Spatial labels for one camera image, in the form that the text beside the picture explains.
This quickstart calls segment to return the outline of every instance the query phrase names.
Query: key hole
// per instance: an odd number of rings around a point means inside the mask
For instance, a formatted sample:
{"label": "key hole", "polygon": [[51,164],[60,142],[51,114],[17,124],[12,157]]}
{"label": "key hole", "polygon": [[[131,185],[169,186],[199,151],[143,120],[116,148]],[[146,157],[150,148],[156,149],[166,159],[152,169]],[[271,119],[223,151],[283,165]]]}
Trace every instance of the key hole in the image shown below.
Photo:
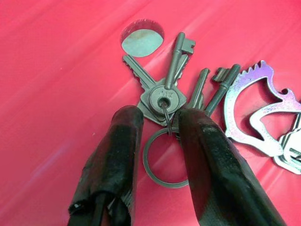
{"label": "key hole", "polygon": [[161,108],[163,108],[163,106],[165,106],[165,108],[168,108],[170,106],[170,100],[166,97],[162,97],[158,100],[158,105]]}

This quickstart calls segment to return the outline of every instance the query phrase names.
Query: metal key ring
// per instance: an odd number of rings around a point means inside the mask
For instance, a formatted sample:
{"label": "metal key ring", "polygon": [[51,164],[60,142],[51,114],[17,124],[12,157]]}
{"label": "metal key ring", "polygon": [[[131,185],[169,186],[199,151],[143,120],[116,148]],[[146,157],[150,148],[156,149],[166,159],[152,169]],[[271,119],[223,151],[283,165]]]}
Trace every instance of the metal key ring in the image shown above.
{"label": "metal key ring", "polygon": [[[173,133],[179,133],[179,128],[173,127],[172,128],[172,132]],[[148,160],[148,153],[149,153],[150,146],[151,146],[152,142],[154,142],[155,139],[157,139],[162,134],[166,134],[166,133],[168,133],[168,128],[160,129],[159,131],[157,131],[156,133],[154,133],[150,137],[150,139],[146,142],[146,145],[144,146],[144,149],[143,149],[143,165],[144,165],[146,173],[157,184],[159,184],[161,186],[164,186],[164,187],[168,187],[168,188],[180,188],[180,187],[184,187],[184,186],[188,185],[188,179],[184,180],[182,182],[178,182],[178,183],[165,182],[163,180],[160,180],[158,177],[156,177],[155,174],[150,169],[149,160]]]}

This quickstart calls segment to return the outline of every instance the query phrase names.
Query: keyring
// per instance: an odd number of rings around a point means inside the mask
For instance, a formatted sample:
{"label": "keyring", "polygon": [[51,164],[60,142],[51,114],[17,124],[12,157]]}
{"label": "keyring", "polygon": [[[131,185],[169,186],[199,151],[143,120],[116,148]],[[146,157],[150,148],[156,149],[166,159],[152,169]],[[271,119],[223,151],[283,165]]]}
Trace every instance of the keyring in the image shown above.
{"label": "keyring", "polygon": [[167,111],[167,105],[162,104],[161,108],[163,109],[163,112],[164,112],[164,116],[165,116],[165,120],[166,120],[166,124],[167,124],[167,128],[168,128],[168,134],[171,136],[173,134],[173,130],[171,128],[171,122],[170,122],[170,118],[169,118],[168,111]]}
{"label": "keyring", "polygon": [[[173,127],[172,128],[172,132],[173,133],[179,133],[179,128],[174,128]],[[160,129],[159,131],[157,131],[156,133],[154,133],[150,137],[150,139],[146,142],[146,145],[144,146],[144,149],[143,149],[143,165],[144,165],[146,173],[157,184],[159,184],[161,186],[164,186],[164,187],[168,187],[168,188],[180,188],[180,187],[184,187],[184,186],[188,185],[188,179],[184,180],[182,182],[177,182],[177,183],[165,182],[163,180],[160,180],[158,177],[156,177],[155,174],[150,169],[149,160],[148,160],[148,153],[149,153],[150,146],[151,146],[152,142],[154,142],[155,139],[157,139],[162,134],[166,134],[166,133],[168,133],[168,128]]]}

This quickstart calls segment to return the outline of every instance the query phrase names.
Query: key blade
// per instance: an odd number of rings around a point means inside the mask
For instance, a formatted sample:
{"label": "key blade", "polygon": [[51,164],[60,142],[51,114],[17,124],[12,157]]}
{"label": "key blade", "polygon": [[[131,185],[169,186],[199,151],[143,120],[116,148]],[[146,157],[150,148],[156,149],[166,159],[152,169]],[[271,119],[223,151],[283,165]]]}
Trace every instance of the key blade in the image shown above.
{"label": "key blade", "polygon": [[183,54],[181,56],[178,67],[177,67],[177,71],[174,76],[174,85],[175,86],[178,85],[178,79],[180,79],[182,77],[183,70],[184,70],[186,64],[188,63],[188,60],[189,60],[189,56],[187,54]]}
{"label": "key blade", "polygon": [[123,56],[123,61],[131,70],[133,70],[134,75],[140,79],[141,86],[144,90],[151,89],[156,85],[156,81],[131,55]]}
{"label": "key blade", "polygon": [[207,76],[210,73],[210,70],[208,68],[204,68],[198,77],[197,84],[193,90],[192,97],[190,102],[187,104],[187,108],[197,108],[200,109],[202,107],[202,91],[204,88],[204,84],[206,82]]}

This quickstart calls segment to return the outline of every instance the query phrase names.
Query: worn black grip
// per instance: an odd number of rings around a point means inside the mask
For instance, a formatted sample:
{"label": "worn black grip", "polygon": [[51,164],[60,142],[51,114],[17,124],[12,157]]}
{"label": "worn black grip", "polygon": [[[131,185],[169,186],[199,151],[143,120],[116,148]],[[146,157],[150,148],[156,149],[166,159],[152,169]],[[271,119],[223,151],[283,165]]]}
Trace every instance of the worn black grip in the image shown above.
{"label": "worn black grip", "polygon": [[182,110],[179,129],[202,226],[285,226],[245,159],[205,112]]}
{"label": "worn black grip", "polygon": [[111,126],[83,168],[80,181],[69,207],[71,220],[84,218],[84,225],[93,224],[95,215],[102,217],[109,206],[111,225],[130,225],[135,161],[140,148],[143,113],[135,106],[126,106],[115,113]]}

